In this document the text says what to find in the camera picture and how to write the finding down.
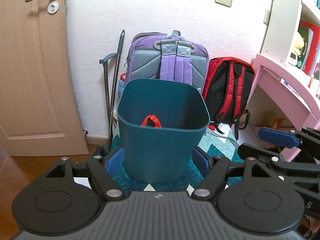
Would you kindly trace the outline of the wooden door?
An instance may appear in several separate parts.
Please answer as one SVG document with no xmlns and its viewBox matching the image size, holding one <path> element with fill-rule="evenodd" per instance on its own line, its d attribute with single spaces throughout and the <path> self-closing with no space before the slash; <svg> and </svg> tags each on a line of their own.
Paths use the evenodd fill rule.
<svg viewBox="0 0 320 240">
<path fill-rule="evenodd" d="M 47 7 L 59 3 L 51 15 Z M 1 0 L 1 148 L 87 154 L 67 50 L 67 0 Z"/>
</svg>

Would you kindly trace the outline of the orange cardboard box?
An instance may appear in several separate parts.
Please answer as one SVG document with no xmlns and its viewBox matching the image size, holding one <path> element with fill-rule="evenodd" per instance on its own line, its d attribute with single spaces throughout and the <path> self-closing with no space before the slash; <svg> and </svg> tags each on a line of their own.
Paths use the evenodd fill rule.
<svg viewBox="0 0 320 240">
<path fill-rule="evenodd" d="M 271 122 L 270 128 L 279 130 L 282 127 L 282 124 L 285 120 L 286 118 L 274 118 Z"/>
</svg>

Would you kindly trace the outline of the red black backpack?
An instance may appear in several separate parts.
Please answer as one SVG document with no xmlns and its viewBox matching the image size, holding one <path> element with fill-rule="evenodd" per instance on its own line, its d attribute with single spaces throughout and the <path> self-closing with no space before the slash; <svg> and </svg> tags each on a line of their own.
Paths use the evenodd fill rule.
<svg viewBox="0 0 320 240">
<path fill-rule="evenodd" d="M 209 128 L 221 133 L 219 124 L 234 127 L 235 139 L 251 117 L 246 109 L 255 78 L 253 67 L 235 57 L 217 57 L 209 62 L 202 97 L 209 115 Z"/>
</svg>

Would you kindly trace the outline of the yellow plush toy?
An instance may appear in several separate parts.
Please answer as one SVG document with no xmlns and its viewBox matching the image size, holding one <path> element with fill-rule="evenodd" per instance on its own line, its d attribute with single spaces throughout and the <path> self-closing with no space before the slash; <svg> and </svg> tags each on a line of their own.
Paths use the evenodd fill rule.
<svg viewBox="0 0 320 240">
<path fill-rule="evenodd" d="M 304 48 L 304 40 L 298 31 L 295 33 L 294 48 L 295 49 Z"/>
</svg>

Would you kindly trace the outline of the teal plastic trash bin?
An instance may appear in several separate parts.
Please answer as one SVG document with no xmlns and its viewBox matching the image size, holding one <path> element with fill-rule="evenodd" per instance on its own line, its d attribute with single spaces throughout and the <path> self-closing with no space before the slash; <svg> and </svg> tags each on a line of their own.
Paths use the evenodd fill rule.
<svg viewBox="0 0 320 240">
<path fill-rule="evenodd" d="M 162 127 L 142 127 L 148 115 L 157 116 Z M 130 81 L 117 116 L 125 171 L 131 179 L 145 183 L 177 181 L 210 121 L 195 87 L 156 79 Z"/>
</svg>

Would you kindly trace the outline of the pink desk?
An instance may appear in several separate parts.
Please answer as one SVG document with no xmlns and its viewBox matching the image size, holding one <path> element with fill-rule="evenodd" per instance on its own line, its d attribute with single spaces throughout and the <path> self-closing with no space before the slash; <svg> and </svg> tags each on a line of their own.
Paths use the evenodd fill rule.
<svg viewBox="0 0 320 240">
<path fill-rule="evenodd" d="M 308 87 L 310 76 L 291 64 L 257 54 L 253 61 L 255 79 L 249 97 L 259 86 L 281 109 L 295 129 L 319 129 L 319 99 Z"/>
</svg>

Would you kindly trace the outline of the door lock plate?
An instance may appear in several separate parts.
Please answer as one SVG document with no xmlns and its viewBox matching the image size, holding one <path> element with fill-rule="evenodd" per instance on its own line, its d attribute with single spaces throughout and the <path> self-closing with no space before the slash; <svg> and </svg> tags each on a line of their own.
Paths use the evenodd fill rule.
<svg viewBox="0 0 320 240">
<path fill-rule="evenodd" d="M 56 1 L 51 2 L 47 7 L 47 12 L 51 15 L 57 13 L 58 10 L 59 10 L 59 3 Z"/>
</svg>

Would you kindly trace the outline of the purple grey backpack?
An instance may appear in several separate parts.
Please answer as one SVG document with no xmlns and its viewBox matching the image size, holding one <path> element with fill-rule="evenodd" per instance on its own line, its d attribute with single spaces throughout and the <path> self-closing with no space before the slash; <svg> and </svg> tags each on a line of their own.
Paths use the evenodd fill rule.
<svg viewBox="0 0 320 240">
<path fill-rule="evenodd" d="M 179 31 L 140 33 L 131 43 L 126 59 L 127 70 L 121 74 L 118 96 L 135 79 L 159 79 L 204 88 L 209 66 L 206 48 L 187 41 Z"/>
</svg>

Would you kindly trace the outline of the teal white zigzag blanket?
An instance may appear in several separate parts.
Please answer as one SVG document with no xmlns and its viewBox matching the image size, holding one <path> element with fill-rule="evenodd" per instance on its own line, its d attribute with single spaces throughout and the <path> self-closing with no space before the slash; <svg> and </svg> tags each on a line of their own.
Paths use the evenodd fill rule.
<svg viewBox="0 0 320 240">
<path fill-rule="evenodd" d="M 202 137 L 199 147 L 211 157 L 224 155 L 231 161 L 242 161 L 237 153 L 238 143 L 234 140 L 234 135 L 228 125 L 220 125 L 223 135 L 216 131 L 206 132 Z M 179 181 L 171 184 L 150 184 L 138 183 L 128 177 L 124 168 L 117 168 L 114 175 L 114 181 L 125 191 L 188 191 L 191 193 L 203 180 L 200 172 L 192 161 L 189 161 L 186 171 L 182 173 Z"/>
</svg>

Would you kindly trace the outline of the white bookshelf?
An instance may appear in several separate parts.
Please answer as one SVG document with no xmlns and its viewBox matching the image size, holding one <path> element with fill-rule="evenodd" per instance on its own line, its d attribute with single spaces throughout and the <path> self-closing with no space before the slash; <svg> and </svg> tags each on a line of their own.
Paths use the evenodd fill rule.
<svg viewBox="0 0 320 240">
<path fill-rule="evenodd" d="M 272 0 L 261 55 L 282 67 L 294 53 L 302 7 L 303 0 Z"/>
</svg>

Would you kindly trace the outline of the red green book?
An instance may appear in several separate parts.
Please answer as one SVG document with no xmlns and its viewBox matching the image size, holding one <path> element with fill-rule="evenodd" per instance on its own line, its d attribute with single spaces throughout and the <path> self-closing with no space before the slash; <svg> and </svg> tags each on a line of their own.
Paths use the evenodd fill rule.
<svg viewBox="0 0 320 240">
<path fill-rule="evenodd" d="M 311 76 L 319 52 L 319 27 L 300 20 L 298 33 L 303 39 L 304 47 L 300 49 L 297 67 L 305 74 Z"/>
</svg>

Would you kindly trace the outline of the red plastic bag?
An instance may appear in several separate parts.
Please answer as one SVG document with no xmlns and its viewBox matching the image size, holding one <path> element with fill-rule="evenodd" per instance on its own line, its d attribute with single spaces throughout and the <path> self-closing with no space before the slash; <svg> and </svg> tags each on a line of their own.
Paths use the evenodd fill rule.
<svg viewBox="0 0 320 240">
<path fill-rule="evenodd" d="M 155 115 L 148 115 L 144 121 L 141 124 L 142 127 L 155 127 L 155 128 L 161 128 L 161 122 L 159 121 L 159 119 L 157 118 L 157 116 Z"/>
</svg>

